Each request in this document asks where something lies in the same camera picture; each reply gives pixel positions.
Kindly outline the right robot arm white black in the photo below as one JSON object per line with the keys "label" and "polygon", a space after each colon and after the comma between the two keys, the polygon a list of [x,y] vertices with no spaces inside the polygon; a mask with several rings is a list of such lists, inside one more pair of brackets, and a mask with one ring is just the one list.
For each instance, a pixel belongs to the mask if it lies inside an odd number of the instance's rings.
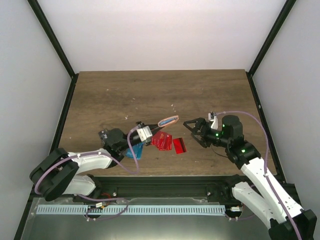
{"label": "right robot arm white black", "polygon": [[238,200],[248,207],[264,223],[272,240],[314,238],[317,216],[312,210],[303,209],[277,181],[268,169],[266,159],[245,140],[238,116],[225,115],[221,129],[218,129],[214,112],[209,113],[208,120],[196,118],[183,125],[202,147],[224,148],[227,158],[251,181],[252,184],[240,181],[224,186],[225,200]]}

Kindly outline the pink leather card holder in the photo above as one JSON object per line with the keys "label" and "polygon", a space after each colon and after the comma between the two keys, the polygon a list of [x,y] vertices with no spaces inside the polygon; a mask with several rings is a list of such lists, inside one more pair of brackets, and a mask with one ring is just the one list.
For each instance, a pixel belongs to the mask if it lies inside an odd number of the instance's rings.
{"label": "pink leather card holder", "polygon": [[174,115],[174,116],[170,116],[170,117],[167,117],[167,118],[164,118],[162,120],[160,120],[157,125],[159,127],[167,127],[167,126],[170,126],[172,124],[175,124],[179,121],[180,117],[178,115]]}

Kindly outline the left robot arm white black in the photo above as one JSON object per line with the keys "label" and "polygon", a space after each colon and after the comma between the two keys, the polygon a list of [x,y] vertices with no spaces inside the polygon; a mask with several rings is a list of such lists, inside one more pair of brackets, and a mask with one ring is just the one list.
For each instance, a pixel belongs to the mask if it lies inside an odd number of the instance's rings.
{"label": "left robot arm white black", "polygon": [[140,143],[149,144],[160,130],[156,124],[140,122],[127,134],[119,128],[100,131],[102,147],[95,151],[68,152],[56,148],[31,171],[29,178],[34,184],[34,192],[46,201],[62,195],[80,195],[97,202],[102,189],[93,176],[83,173],[120,166],[127,150],[132,151]]}

